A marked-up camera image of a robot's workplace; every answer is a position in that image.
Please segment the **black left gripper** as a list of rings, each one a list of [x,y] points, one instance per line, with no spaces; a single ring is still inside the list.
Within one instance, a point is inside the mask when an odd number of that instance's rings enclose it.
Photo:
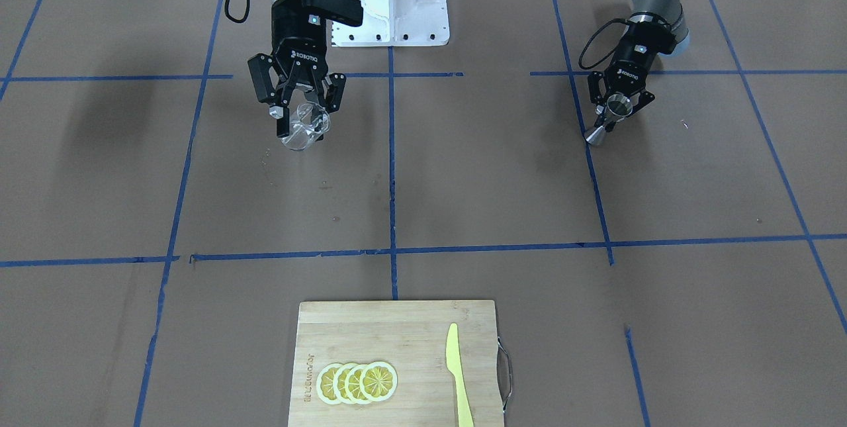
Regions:
[[[589,96],[600,117],[606,116],[608,97],[621,94],[632,97],[635,116],[651,104],[656,96],[646,90],[646,79],[654,59],[668,49],[669,31],[659,23],[630,23],[612,53],[604,72],[588,75]]]

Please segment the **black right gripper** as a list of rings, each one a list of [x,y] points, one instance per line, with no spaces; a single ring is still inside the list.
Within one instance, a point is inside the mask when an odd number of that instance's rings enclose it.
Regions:
[[[290,95],[285,84],[294,60],[302,59],[306,72],[299,83],[318,83],[318,141],[330,130],[330,114],[341,109],[347,75],[329,72],[326,22],[331,10],[323,1],[275,0],[271,6],[272,56],[257,54],[248,61],[256,98],[267,104],[276,122],[277,138],[290,135]]]

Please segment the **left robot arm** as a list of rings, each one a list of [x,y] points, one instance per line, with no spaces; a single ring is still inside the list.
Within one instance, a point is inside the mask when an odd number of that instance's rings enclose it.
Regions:
[[[690,30],[682,0],[631,0],[632,13],[605,23],[623,24],[616,47],[606,55],[610,63],[596,71],[593,63],[580,68],[590,71],[591,102],[596,105],[596,128],[611,130],[654,101],[646,81],[659,55],[671,56],[686,49]]]

